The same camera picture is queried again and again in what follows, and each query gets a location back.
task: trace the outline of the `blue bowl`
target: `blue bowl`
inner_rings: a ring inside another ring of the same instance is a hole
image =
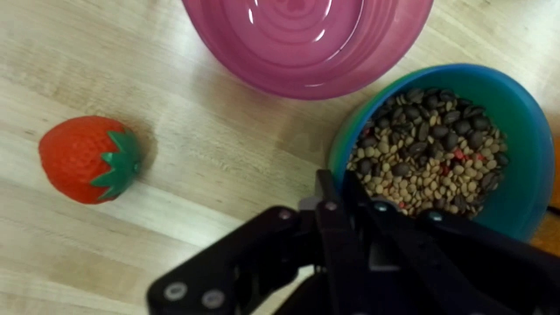
[[[337,133],[328,168],[337,184],[353,146],[369,118],[391,95],[411,88],[447,88],[486,109],[505,135],[509,167],[475,223],[517,240],[528,240],[540,224],[552,189],[552,139],[537,102],[510,77],[477,65],[442,65],[412,72],[358,107]]]

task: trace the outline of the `strawberry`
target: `strawberry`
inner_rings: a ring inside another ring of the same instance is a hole
[[[139,168],[136,139],[118,121],[97,116],[54,126],[38,154],[48,182],[80,203],[115,200]]]

